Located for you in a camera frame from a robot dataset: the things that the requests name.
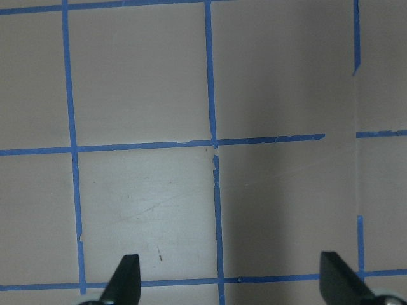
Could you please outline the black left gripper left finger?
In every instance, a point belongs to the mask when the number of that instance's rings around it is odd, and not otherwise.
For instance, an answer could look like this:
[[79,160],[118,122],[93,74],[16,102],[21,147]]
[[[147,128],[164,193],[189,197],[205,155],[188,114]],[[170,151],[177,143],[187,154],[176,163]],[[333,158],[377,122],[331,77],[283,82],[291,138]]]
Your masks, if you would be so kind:
[[138,254],[124,255],[104,289],[101,304],[137,305],[141,298],[141,271]]

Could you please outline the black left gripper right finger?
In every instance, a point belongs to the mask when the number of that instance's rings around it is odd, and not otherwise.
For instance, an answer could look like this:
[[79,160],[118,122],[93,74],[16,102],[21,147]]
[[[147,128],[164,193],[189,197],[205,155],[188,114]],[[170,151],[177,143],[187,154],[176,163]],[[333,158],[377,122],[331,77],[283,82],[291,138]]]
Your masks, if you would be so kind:
[[321,252],[319,290],[328,305],[382,303],[336,252]]

